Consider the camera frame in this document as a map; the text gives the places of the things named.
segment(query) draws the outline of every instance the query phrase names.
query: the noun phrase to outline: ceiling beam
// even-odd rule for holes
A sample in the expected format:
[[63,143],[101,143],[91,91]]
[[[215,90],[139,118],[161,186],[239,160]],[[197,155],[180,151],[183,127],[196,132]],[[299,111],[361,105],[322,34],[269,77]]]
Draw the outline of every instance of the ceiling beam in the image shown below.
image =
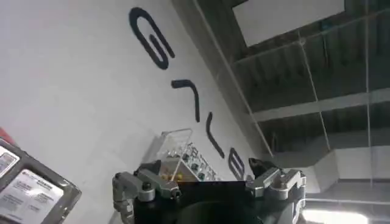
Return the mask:
[[370,97],[370,103],[390,102],[390,88],[378,89],[372,91],[371,93],[357,93],[331,99],[319,100],[318,103],[300,103],[287,107],[259,111],[255,112],[253,116],[257,122],[263,122],[284,117],[318,113],[320,111],[365,106],[367,104],[367,97]]
[[[305,37],[306,39],[310,39],[310,38],[315,38],[315,37],[318,37],[318,36],[325,36],[326,34],[330,33],[330,32],[334,32],[336,31],[337,29],[339,28],[342,28],[342,27],[345,27],[345,26],[349,26],[353,23],[357,23],[363,19],[366,19],[366,18],[375,18],[376,16],[378,15],[381,15],[382,13],[388,13],[390,12],[390,9],[389,8],[386,8],[386,9],[383,9],[383,10],[380,10],[380,11],[377,11],[375,13],[370,13],[369,15],[367,16],[362,16],[362,17],[359,17],[359,18],[355,18],[355,19],[352,19],[346,23],[343,23],[343,24],[339,24],[339,25],[335,25],[335,26],[332,26],[331,28],[329,29],[326,29],[326,30],[323,30],[321,32],[318,32],[318,33],[315,33],[315,34],[312,34],[310,36],[307,36]],[[292,45],[295,45],[295,44],[299,44],[299,41],[300,40],[295,40],[293,42],[290,42],[290,43],[287,43],[285,45],[281,45],[281,46],[278,46],[278,47],[275,47],[275,48],[271,48],[271,49],[267,49],[265,51],[261,51],[261,52],[258,52],[256,54],[253,54],[253,55],[249,55],[249,56],[246,56],[244,58],[241,58],[237,61],[235,61],[233,63],[233,65],[238,65],[238,64],[241,64],[241,63],[245,63],[246,61],[249,61],[249,60],[254,60],[258,57],[261,57],[261,56],[264,56],[264,55],[267,55],[267,54],[270,54],[272,52],[275,52],[277,50],[280,50],[280,49],[284,49],[286,47],[290,47]]]

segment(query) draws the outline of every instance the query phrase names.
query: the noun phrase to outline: metal bracket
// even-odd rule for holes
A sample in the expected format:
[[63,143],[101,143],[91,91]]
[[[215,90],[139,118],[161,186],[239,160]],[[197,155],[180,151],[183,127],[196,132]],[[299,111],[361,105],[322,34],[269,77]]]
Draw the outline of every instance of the metal bracket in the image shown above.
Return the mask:
[[264,190],[269,187],[280,174],[280,169],[273,167],[256,178],[256,180],[247,182],[246,188],[251,191],[255,198],[262,197]]
[[152,201],[155,189],[150,184],[144,184],[131,173],[117,173],[112,179],[114,208],[121,214],[123,223],[132,223],[133,200]]
[[297,188],[306,186],[306,177],[301,177],[301,172],[298,170],[290,170],[286,175],[280,177],[279,184],[272,184],[270,188],[276,192],[275,196],[279,200],[286,200],[288,192],[296,185]]
[[163,198],[177,198],[181,195],[179,186],[176,182],[163,180],[150,170],[140,170],[137,177],[144,182],[149,182],[157,191],[159,191]]

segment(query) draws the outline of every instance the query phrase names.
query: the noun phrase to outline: screw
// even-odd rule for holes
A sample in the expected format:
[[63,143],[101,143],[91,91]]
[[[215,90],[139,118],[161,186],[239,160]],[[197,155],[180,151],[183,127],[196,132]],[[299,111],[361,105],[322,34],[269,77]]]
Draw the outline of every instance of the screw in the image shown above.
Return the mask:
[[152,185],[151,185],[149,182],[144,182],[144,183],[142,184],[142,190],[148,191],[148,190],[150,190],[150,189],[152,189]]
[[179,190],[173,190],[172,191],[172,196],[174,198],[179,198],[182,195],[182,193]]

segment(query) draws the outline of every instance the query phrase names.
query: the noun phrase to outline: black lettering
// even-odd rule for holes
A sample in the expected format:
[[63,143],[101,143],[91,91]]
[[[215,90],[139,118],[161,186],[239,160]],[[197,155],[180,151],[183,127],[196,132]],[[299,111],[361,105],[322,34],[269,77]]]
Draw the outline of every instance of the black lettering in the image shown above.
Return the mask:
[[236,176],[237,180],[244,180],[245,165],[234,148],[230,149],[227,161],[230,171]]
[[165,51],[160,46],[160,43],[157,41],[157,38],[150,34],[149,39],[152,42],[152,44],[154,45],[154,47],[157,49],[157,52],[160,54],[162,60],[160,60],[157,57],[156,53],[154,52],[154,50],[152,49],[150,44],[147,42],[144,35],[141,33],[140,28],[138,27],[138,19],[141,17],[146,19],[146,21],[149,22],[149,24],[153,28],[154,32],[156,33],[158,39],[160,39],[161,43],[163,43],[166,51],[168,51],[171,58],[175,58],[175,53],[173,52],[171,46],[166,41],[164,35],[161,33],[160,29],[157,27],[156,23],[154,22],[153,18],[150,16],[150,14],[148,14],[147,11],[145,11],[139,7],[132,8],[130,13],[129,13],[129,22],[130,22],[130,26],[131,26],[135,36],[138,38],[138,40],[144,46],[145,51],[149,54],[149,56],[152,58],[154,63],[160,69],[166,70],[168,68],[168,65],[169,65],[168,57],[166,56]]
[[215,141],[214,139],[214,136],[213,134],[211,133],[210,131],[210,126],[211,126],[211,121],[213,120],[213,113],[210,112],[208,114],[208,117],[207,117],[207,121],[206,121],[206,133],[207,133],[207,137],[208,137],[208,140],[210,140],[210,142],[213,144],[214,148],[217,150],[217,152],[219,153],[219,155],[222,157],[222,159],[225,158],[225,153],[224,151],[222,151],[222,149],[220,148],[220,146],[218,145],[218,143]]
[[195,120],[199,123],[200,121],[200,113],[199,113],[199,94],[197,92],[195,84],[188,80],[188,79],[181,79],[181,80],[173,80],[171,82],[171,86],[174,89],[180,89],[180,88],[186,88],[190,87],[194,92],[195,97]]

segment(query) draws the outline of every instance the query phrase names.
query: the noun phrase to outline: fluorescent light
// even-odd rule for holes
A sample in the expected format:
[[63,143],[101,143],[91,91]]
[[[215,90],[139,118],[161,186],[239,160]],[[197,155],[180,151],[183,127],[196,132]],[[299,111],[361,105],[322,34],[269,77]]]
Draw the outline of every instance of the fluorescent light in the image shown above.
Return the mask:
[[354,212],[326,211],[326,210],[303,210],[303,216],[309,222],[324,224],[368,224],[366,216]]

